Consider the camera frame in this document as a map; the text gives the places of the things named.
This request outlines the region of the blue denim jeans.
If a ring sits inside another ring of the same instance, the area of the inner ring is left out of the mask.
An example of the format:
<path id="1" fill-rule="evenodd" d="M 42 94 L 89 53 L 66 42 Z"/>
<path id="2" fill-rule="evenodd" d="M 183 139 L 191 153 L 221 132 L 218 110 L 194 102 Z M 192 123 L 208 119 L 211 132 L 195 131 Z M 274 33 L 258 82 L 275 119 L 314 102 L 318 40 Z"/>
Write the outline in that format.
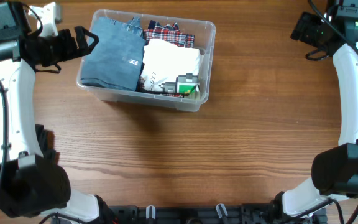
<path id="1" fill-rule="evenodd" d="M 99 37 L 99 43 L 83 62 L 83 85 L 136 90 L 145 46 L 140 22 L 139 17 L 128 22 L 100 17 L 94 23 L 91 32 Z"/>

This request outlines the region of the red navy plaid shirt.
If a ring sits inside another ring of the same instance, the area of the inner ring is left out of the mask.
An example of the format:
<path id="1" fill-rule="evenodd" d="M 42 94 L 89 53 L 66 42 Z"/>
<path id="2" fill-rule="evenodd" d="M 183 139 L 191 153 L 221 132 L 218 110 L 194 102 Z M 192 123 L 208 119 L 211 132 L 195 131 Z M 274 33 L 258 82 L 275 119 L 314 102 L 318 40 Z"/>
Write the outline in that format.
<path id="1" fill-rule="evenodd" d="M 149 43 L 151 39 L 164 40 L 178 47 L 186 47 L 186 48 L 194 47 L 194 43 L 195 43 L 195 35 L 181 32 L 177 23 L 174 23 L 172 25 L 167 24 L 163 26 L 159 22 L 151 20 L 149 22 L 148 28 L 143 30 L 142 36 L 146 40 L 146 45 Z M 152 91 L 145 89 L 144 83 L 145 83 L 145 79 L 139 77 L 136 91 L 144 92 L 144 93 L 153 93 Z M 190 92 L 187 91 L 185 93 L 163 93 L 163 91 L 154 91 L 154 94 L 157 95 L 172 96 L 172 97 L 179 97 L 179 98 L 184 98 L 186 96 L 189 96 L 190 93 L 191 91 Z"/>

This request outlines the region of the white printed t-shirt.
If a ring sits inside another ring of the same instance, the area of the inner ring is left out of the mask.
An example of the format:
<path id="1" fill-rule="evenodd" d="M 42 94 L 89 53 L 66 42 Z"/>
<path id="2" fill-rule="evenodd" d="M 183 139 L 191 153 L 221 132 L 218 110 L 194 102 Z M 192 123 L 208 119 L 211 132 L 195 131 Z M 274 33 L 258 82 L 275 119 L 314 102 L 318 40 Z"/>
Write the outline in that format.
<path id="1" fill-rule="evenodd" d="M 144 47 L 141 89 L 147 93 L 188 96 L 199 90 L 202 61 L 199 49 L 151 39 Z"/>

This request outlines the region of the black garment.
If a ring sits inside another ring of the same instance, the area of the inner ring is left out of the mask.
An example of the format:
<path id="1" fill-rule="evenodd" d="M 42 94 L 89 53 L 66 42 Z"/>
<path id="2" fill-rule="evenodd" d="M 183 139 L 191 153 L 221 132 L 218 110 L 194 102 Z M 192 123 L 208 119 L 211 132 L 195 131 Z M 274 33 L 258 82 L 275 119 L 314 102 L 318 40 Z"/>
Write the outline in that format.
<path id="1" fill-rule="evenodd" d="M 41 124 L 35 125 L 35 133 L 44 158 L 52 161 L 53 163 L 56 163 L 56 150 L 49 146 L 49 144 L 52 142 L 53 134 L 46 130 L 44 125 Z"/>

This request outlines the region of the cream cloth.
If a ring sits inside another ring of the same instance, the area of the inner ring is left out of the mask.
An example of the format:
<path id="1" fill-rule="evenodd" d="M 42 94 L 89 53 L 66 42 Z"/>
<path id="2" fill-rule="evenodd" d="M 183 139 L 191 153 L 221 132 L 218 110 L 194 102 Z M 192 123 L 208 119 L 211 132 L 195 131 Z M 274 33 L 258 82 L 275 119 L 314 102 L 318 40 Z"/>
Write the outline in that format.
<path id="1" fill-rule="evenodd" d="M 205 93 L 201 91 L 192 91 L 191 93 L 185 95 L 184 98 L 190 100 L 204 100 Z"/>

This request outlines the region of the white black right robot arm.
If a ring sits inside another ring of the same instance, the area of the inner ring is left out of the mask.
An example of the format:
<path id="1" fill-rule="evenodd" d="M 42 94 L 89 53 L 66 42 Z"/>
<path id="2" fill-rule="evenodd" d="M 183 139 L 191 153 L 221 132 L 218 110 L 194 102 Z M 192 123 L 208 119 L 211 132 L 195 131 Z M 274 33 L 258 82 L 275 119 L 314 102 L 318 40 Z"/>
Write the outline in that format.
<path id="1" fill-rule="evenodd" d="M 311 176 L 272 202 L 277 209 L 273 219 L 283 223 L 358 199 L 358 1 L 328 1 L 325 12 L 304 12 L 291 37 L 313 46 L 308 60 L 332 58 L 339 81 L 341 132 L 336 147 L 315 157 Z M 358 205 L 350 221 L 357 217 Z"/>

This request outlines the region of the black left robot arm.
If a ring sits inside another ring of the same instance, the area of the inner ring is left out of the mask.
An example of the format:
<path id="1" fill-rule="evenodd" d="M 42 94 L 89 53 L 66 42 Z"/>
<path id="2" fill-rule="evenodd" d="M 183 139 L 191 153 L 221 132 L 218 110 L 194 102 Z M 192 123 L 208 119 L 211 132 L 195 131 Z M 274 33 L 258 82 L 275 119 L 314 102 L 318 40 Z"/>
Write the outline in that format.
<path id="1" fill-rule="evenodd" d="M 0 3 L 0 211 L 56 223 L 109 223 L 114 216 L 99 196 L 71 188 L 47 146 L 47 131 L 34 121 L 36 73 L 59 73 L 60 62 L 90 54 L 99 42 L 82 26 L 58 30 L 61 19 L 55 2 Z"/>

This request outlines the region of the clear plastic storage bin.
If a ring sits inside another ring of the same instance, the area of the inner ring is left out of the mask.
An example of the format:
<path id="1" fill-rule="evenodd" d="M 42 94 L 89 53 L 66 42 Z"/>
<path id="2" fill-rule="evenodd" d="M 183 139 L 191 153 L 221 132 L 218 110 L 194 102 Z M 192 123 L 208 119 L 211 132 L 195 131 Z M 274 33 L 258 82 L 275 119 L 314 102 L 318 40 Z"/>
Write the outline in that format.
<path id="1" fill-rule="evenodd" d="M 81 82 L 81 74 L 83 64 L 86 60 L 85 57 L 81 59 L 80 67 L 76 76 L 77 87 L 94 94 L 101 101 L 135 103 L 160 106 L 164 108 L 173 108 L 180 111 L 197 112 L 200 106 L 208 100 L 209 96 L 209 84 L 211 79 L 214 41 L 216 35 L 215 25 L 210 21 L 99 9 L 93 14 L 91 26 L 94 26 L 94 23 L 100 17 L 109 17 L 116 21 L 126 22 L 135 16 L 141 18 L 142 28 L 144 29 L 147 28 L 151 20 L 160 22 L 162 24 L 172 24 L 177 22 L 181 31 L 195 35 L 195 47 L 200 49 L 201 54 L 203 54 L 201 68 L 199 71 L 199 95 L 194 99 L 177 98 L 172 96 L 140 93 L 136 91 L 124 91 L 84 86 Z"/>

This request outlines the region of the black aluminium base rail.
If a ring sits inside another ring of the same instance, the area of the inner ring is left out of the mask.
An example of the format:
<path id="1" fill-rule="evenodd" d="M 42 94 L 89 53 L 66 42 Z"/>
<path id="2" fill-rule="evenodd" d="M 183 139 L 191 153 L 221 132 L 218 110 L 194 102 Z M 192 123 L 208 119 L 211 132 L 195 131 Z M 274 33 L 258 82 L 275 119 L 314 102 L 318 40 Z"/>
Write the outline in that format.
<path id="1" fill-rule="evenodd" d="M 110 213 L 114 215 L 111 223 L 232 223 L 232 224 L 262 224 L 262 223 L 305 223 L 327 224 L 326 210 L 321 209 L 311 216 L 291 219 L 279 215 L 268 203 L 243 204 L 239 206 L 215 207 L 136 207 L 112 206 Z"/>

